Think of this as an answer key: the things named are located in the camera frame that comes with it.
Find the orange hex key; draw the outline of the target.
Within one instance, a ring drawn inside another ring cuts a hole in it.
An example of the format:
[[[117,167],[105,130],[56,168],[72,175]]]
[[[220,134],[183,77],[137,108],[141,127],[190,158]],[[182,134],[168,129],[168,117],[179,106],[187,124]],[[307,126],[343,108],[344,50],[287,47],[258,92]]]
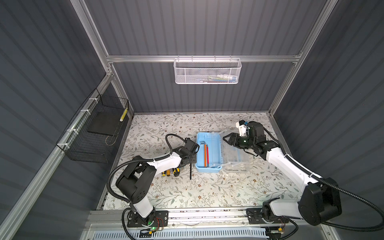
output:
[[[208,166],[208,158],[207,158],[207,144],[204,144],[204,167]]]

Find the red hex key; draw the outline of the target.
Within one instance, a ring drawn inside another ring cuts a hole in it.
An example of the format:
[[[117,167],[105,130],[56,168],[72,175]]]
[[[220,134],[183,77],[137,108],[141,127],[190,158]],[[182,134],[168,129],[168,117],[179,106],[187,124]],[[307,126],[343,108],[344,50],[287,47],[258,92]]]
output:
[[[209,147],[208,147],[208,144],[207,144],[207,158],[208,158],[208,166],[207,168],[209,167]]]

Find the blue plastic tool box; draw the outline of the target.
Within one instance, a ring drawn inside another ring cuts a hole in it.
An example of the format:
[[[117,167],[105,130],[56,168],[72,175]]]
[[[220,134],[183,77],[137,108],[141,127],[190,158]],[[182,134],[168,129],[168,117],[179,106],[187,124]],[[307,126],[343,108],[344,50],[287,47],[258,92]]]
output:
[[[196,169],[200,173],[246,173],[250,170],[251,155],[243,150],[229,146],[223,137],[233,133],[233,130],[222,132],[199,132],[197,143],[200,149],[197,153]],[[204,167],[204,143],[209,147],[209,167]]]

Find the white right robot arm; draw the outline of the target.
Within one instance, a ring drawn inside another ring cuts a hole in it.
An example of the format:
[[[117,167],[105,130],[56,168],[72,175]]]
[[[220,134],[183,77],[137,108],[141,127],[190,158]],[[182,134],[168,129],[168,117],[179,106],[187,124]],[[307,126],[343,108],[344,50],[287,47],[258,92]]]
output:
[[[339,192],[321,183],[321,176],[288,155],[280,142],[261,123],[241,120],[236,123],[236,127],[239,131],[224,136],[223,141],[277,167],[302,194],[298,201],[276,197],[264,202],[261,215],[265,222],[272,223],[284,217],[303,219],[317,226],[342,214]]]

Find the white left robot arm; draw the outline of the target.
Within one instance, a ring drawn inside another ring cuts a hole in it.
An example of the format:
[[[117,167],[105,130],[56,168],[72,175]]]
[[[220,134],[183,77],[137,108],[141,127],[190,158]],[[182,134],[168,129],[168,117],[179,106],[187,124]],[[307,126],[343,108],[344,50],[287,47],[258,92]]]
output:
[[[181,168],[190,165],[200,146],[190,138],[183,140],[184,145],[172,149],[172,152],[154,159],[136,156],[116,180],[116,187],[123,196],[115,198],[127,201],[139,217],[150,224],[156,210],[147,197],[154,178],[159,174],[173,174],[178,177]]]

